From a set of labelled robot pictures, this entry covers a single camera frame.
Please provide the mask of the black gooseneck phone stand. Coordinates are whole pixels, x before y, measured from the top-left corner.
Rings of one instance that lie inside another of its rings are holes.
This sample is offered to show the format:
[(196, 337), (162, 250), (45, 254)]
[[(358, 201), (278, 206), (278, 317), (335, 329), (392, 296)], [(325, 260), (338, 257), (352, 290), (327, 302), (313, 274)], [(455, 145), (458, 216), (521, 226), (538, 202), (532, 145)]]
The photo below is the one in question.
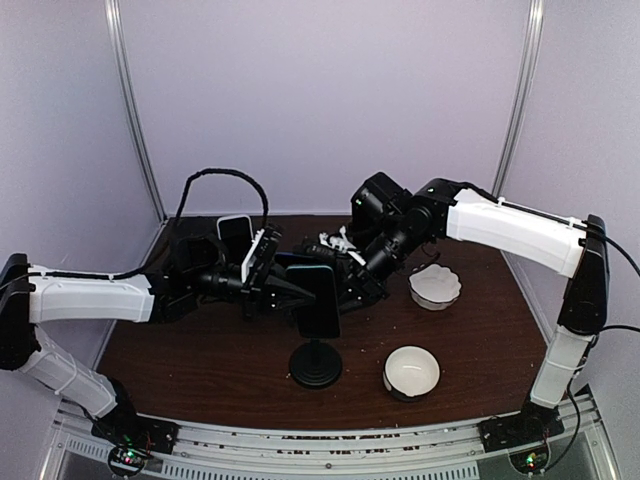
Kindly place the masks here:
[(289, 358), (291, 378), (306, 389), (321, 390), (332, 386), (339, 380), (342, 369), (339, 352), (316, 339), (300, 345)]

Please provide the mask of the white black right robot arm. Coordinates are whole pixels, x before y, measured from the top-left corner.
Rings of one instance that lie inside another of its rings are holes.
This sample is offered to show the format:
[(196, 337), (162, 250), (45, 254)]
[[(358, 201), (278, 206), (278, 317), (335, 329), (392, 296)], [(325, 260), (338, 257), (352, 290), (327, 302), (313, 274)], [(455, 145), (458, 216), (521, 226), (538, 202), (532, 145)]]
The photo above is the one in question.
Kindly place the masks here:
[(604, 221), (594, 215), (557, 217), (442, 178), (412, 193), (383, 172), (364, 181), (351, 207), (349, 238), (356, 250), (338, 288), (343, 313), (386, 298), (387, 278), (420, 246), (445, 238), (520, 256), (567, 278), (555, 333), (512, 423), (519, 440), (535, 440), (556, 420), (570, 380), (607, 321)]

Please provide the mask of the white-cased smartphone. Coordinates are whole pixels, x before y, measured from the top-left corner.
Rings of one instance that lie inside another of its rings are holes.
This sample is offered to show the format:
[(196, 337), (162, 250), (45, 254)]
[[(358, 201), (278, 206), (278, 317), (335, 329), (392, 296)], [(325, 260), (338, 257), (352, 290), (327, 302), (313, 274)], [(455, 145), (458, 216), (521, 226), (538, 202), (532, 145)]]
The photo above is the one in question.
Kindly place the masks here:
[(217, 219), (218, 238), (227, 247), (230, 261), (240, 264), (248, 253), (253, 240), (253, 225), (247, 215), (229, 215)]

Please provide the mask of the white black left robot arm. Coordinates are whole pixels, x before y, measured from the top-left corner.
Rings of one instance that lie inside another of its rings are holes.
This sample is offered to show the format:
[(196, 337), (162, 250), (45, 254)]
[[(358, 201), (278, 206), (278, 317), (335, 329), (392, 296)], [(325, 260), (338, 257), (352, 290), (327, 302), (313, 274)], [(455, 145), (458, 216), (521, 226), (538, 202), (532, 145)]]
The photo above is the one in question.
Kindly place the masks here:
[(315, 296), (273, 267), (279, 235), (259, 231), (232, 261), (215, 235), (176, 239), (158, 269), (107, 274), (49, 271), (13, 254), (1, 271), (1, 367), (26, 373), (80, 405), (115, 443), (145, 434), (126, 389), (77, 362), (38, 325), (58, 320), (173, 323), (206, 301), (237, 303), (253, 314), (311, 305)]

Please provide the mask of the dark smartphone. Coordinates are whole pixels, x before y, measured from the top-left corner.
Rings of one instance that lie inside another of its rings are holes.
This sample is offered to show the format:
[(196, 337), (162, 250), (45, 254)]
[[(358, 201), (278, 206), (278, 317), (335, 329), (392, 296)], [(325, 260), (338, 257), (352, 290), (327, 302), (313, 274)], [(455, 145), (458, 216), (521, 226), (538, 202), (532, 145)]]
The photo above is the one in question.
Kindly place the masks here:
[(327, 265), (294, 264), (286, 269), (287, 279), (312, 293), (314, 301), (293, 311), (300, 335), (308, 339), (340, 337), (340, 313), (333, 269)]

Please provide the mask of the blue-edged black smartphone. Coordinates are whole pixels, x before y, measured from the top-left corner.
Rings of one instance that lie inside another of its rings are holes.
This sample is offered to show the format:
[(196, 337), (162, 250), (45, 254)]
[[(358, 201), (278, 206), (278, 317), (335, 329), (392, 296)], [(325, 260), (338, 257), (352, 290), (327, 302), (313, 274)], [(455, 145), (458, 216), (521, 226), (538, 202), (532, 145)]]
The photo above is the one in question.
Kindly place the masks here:
[(277, 252), (274, 256), (274, 262), (283, 268), (293, 265), (319, 265), (320, 260), (313, 256), (296, 254), (291, 252)]

